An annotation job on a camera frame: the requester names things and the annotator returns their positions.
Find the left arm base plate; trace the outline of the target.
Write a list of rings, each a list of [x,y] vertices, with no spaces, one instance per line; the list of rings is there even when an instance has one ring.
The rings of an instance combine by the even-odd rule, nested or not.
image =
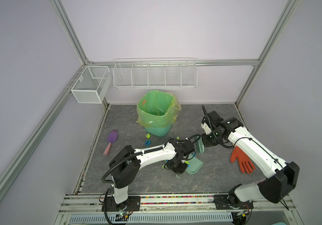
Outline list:
[[[113,196],[108,196],[106,198],[106,203],[102,205],[102,211],[106,209],[106,212],[138,212],[141,206],[140,196],[129,196],[123,203],[117,204]]]

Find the green dustpan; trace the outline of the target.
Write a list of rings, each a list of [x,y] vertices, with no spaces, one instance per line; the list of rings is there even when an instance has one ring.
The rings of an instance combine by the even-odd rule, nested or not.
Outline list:
[[[182,160],[181,173],[178,173],[176,177],[180,178],[184,173],[195,174],[200,170],[203,164],[204,163],[196,157],[190,160]]]

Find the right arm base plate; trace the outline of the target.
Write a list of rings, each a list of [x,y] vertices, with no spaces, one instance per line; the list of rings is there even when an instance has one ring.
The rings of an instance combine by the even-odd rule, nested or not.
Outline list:
[[[252,202],[242,202],[236,196],[229,194],[214,195],[213,203],[217,210],[251,210],[254,208]]]

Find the green hand brush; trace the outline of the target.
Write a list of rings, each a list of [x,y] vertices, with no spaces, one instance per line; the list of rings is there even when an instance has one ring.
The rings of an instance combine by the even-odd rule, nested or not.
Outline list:
[[[196,151],[196,153],[200,153],[200,154],[205,152],[205,146],[204,146],[203,141],[201,139],[199,139],[195,143],[195,151]]]

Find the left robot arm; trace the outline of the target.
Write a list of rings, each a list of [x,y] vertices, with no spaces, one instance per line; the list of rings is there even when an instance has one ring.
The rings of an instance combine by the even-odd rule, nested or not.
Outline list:
[[[183,175],[188,168],[189,155],[196,152],[195,144],[201,140],[196,134],[187,139],[170,137],[165,143],[150,148],[134,149],[125,146],[109,163],[109,169],[102,176],[102,183],[110,184],[106,196],[111,195],[113,203],[121,207],[129,203],[128,188],[140,169],[164,161],[164,168]]]

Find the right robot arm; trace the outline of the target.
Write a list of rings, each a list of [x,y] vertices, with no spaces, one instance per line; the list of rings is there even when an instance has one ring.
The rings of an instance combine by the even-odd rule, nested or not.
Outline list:
[[[223,119],[215,111],[207,112],[204,107],[202,110],[205,147],[219,144],[232,149],[231,160],[238,160],[243,172],[251,173],[254,166],[258,166],[264,175],[260,181],[232,188],[223,203],[232,208],[239,208],[252,200],[284,203],[284,197],[296,188],[300,167],[268,150],[237,118]]]

